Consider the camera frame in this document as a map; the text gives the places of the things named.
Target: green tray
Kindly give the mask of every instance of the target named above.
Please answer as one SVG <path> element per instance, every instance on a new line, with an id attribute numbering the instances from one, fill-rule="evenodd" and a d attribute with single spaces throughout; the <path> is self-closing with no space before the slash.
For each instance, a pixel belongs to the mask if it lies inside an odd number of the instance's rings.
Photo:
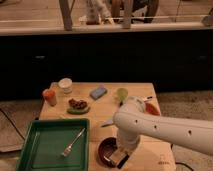
<path id="1" fill-rule="evenodd" d="M 86 130 L 67 157 L 61 152 L 82 128 Z M 16 171 L 87 171 L 89 120 L 33 121 L 28 129 Z"/>

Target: dark bowl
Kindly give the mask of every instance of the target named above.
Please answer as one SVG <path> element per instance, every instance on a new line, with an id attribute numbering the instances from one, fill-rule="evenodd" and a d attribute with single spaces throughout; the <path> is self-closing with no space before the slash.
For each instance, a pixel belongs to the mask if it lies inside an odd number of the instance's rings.
<path id="1" fill-rule="evenodd" d="M 108 167 L 115 167 L 109 157 L 117 150 L 116 138 L 109 137 L 104 139 L 98 147 L 98 156 L 101 162 Z"/>

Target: brown food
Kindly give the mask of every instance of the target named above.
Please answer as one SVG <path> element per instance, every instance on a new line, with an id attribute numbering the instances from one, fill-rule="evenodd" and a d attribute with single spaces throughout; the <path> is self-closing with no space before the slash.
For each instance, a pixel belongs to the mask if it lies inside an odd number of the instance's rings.
<path id="1" fill-rule="evenodd" d="M 70 99 L 69 105 L 73 107 L 74 109 L 84 109 L 88 106 L 86 101 L 84 100 L 77 101 L 75 99 Z"/>

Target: small container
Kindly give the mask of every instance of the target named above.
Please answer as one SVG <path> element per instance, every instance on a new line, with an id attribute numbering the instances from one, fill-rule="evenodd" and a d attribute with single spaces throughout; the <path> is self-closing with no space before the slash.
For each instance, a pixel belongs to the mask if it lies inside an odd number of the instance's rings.
<path id="1" fill-rule="evenodd" d="M 70 78 L 63 78 L 58 82 L 59 87 L 65 94 L 72 92 L 72 80 Z"/>
<path id="2" fill-rule="evenodd" d="M 57 104 L 56 95 L 55 95 L 55 91 L 54 91 L 54 90 L 45 89 L 45 90 L 42 92 L 42 95 L 43 95 L 44 100 L 46 100 L 47 103 L 48 103 L 50 106 L 55 106 L 55 105 Z"/>

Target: black cable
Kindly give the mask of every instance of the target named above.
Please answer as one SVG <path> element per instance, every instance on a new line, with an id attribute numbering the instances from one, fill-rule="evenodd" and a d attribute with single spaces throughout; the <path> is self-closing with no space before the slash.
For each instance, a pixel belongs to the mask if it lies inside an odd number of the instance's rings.
<path id="1" fill-rule="evenodd" d="M 194 169 L 191 168 L 191 166 L 189 166 L 188 164 L 186 163 L 183 163 L 183 162 L 175 162 L 175 164 L 179 164 L 179 165 L 183 165 L 185 166 L 186 168 L 188 168 L 190 171 L 194 171 Z"/>
<path id="2" fill-rule="evenodd" d="M 16 130 L 16 132 L 19 134 L 19 136 L 25 140 L 24 136 L 21 134 L 21 132 L 18 130 L 18 128 L 16 127 L 16 125 L 13 123 L 13 121 L 9 118 L 9 116 L 6 114 L 6 112 L 0 108 L 1 113 L 7 118 L 7 120 L 11 123 L 11 125 L 14 127 L 14 129 Z"/>
<path id="3" fill-rule="evenodd" d="M 186 164 L 186 163 L 175 162 L 175 164 L 183 165 L 183 166 L 187 167 L 189 170 L 194 171 L 194 169 L 192 169 L 192 168 L 191 168 L 188 164 Z"/>

